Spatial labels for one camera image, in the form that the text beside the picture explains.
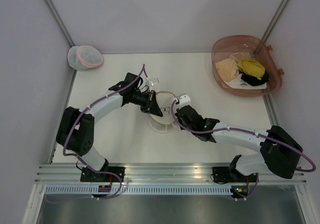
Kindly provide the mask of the beige round mesh laundry bag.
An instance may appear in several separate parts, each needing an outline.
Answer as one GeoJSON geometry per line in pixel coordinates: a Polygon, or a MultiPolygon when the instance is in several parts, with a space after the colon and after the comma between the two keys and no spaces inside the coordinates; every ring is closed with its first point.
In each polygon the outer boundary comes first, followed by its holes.
{"type": "Polygon", "coordinates": [[[175,98],[175,94],[169,91],[159,91],[156,93],[156,100],[162,112],[162,117],[150,115],[148,123],[153,130],[159,133],[168,133],[176,127],[170,110],[175,98]]]}

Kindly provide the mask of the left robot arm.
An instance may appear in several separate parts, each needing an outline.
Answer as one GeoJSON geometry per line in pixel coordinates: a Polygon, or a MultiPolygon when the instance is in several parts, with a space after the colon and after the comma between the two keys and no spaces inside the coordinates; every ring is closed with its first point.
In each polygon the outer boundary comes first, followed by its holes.
{"type": "Polygon", "coordinates": [[[125,104],[140,106],[142,113],[163,117],[154,90],[141,91],[140,76],[127,73],[123,81],[110,87],[106,94],[84,109],[68,107],[64,110],[56,143],[63,147],[65,156],[75,156],[92,171],[92,177],[99,182],[108,179],[108,161],[94,148],[95,124],[112,111],[125,104]]]}

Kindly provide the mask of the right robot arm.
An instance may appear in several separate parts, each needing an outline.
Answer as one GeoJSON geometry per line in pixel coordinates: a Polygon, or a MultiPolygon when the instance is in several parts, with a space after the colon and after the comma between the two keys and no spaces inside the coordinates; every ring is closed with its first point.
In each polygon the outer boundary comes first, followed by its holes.
{"type": "Polygon", "coordinates": [[[233,181],[259,172],[271,172],[291,179],[297,168],[302,147],[281,127],[269,130],[241,129],[218,119],[203,118],[190,105],[178,108],[174,114],[181,128],[204,142],[232,144],[254,151],[252,155],[237,155],[228,167],[233,181]]]}

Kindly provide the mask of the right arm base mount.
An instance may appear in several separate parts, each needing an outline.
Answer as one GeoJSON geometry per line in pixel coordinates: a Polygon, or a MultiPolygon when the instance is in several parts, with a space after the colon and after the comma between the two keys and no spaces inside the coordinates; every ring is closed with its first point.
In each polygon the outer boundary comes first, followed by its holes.
{"type": "Polygon", "coordinates": [[[255,183],[257,174],[243,175],[236,170],[236,163],[241,155],[237,155],[229,166],[212,167],[211,180],[216,184],[255,183]]]}

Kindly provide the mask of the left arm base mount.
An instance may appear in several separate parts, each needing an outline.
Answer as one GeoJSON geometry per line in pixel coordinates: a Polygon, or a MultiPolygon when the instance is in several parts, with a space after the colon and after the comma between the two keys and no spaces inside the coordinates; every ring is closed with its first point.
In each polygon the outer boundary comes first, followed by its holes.
{"type": "Polygon", "coordinates": [[[123,182],[125,176],[125,167],[123,166],[107,166],[102,168],[103,172],[110,172],[113,174],[96,173],[84,166],[79,166],[78,162],[75,164],[76,168],[81,171],[81,182],[109,182],[120,183],[123,182]]]}

